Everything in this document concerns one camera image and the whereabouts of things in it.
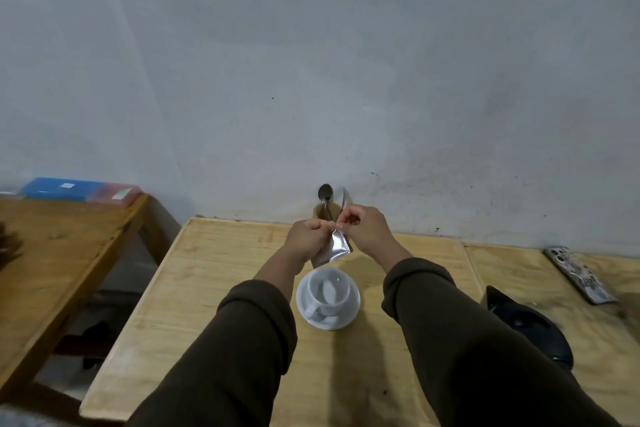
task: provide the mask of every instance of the dark brown sleeve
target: dark brown sleeve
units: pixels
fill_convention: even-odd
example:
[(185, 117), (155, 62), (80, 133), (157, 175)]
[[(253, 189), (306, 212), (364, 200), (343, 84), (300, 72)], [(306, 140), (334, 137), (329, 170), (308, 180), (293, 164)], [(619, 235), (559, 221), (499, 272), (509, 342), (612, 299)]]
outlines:
[(420, 385), (442, 427), (619, 425), (546, 358), (424, 259), (385, 278), (382, 307), (402, 327)]
[(284, 295), (262, 280), (243, 282), (127, 425), (269, 425), (297, 340)]

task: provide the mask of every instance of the white cup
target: white cup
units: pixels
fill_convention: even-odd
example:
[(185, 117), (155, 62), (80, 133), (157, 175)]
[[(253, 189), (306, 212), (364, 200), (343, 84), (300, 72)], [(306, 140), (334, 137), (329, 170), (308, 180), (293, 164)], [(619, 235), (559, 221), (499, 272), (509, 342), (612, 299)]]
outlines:
[(316, 312), (323, 316), (337, 316), (349, 298), (349, 276), (343, 271), (325, 265), (309, 273), (307, 295), (309, 305), (303, 314), (311, 318)]

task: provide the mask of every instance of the white saucer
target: white saucer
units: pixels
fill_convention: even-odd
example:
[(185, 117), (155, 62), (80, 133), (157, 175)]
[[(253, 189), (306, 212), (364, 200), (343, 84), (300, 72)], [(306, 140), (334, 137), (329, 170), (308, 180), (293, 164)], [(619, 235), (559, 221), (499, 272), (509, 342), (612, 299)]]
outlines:
[(302, 316), (302, 318), (312, 326), (316, 326), (316, 328), (324, 329), (326, 331), (341, 329), (344, 326), (351, 324), (353, 319), (355, 319), (358, 315), (358, 311), (360, 310), (360, 291), (358, 290), (358, 286), (356, 286), (356, 283), (348, 275), (347, 278), (349, 279), (351, 292), (349, 293), (349, 298), (340, 310), (340, 314), (338, 316), (324, 317), (320, 313), (314, 314), (313, 318), (311, 319), (307, 319), (304, 316), (303, 312), (307, 309), (308, 306), (308, 294), (306, 294), (305, 291), (307, 290), (307, 282), (311, 274), (312, 272), (309, 272), (307, 275), (305, 275), (305, 277), (300, 281), (300, 284), (298, 284), (298, 292), (296, 292), (296, 305), (298, 305), (300, 316)]

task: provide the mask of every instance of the blue box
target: blue box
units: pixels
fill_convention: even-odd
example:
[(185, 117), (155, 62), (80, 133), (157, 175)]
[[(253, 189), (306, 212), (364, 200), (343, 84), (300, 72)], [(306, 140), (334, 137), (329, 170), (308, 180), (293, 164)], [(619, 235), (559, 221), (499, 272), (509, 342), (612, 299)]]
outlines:
[(86, 201), (96, 192), (103, 182), (79, 181), (74, 179), (57, 179), (36, 177), (26, 184), (21, 192), (32, 199), (66, 199), (68, 201)]

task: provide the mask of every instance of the cup handle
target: cup handle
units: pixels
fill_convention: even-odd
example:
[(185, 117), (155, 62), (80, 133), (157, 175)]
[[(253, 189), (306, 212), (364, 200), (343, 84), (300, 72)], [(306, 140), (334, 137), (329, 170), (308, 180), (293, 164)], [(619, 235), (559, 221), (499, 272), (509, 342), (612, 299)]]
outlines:
[(305, 313), (303, 314), (303, 316), (305, 316), (305, 318), (309, 319), (309, 318), (311, 318), (311, 316), (313, 316), (316, 313), (317, 309), (318, 309), (318, 305), (317, 304), (309, 304), (307, 306), (307, 308), (305, 309)]

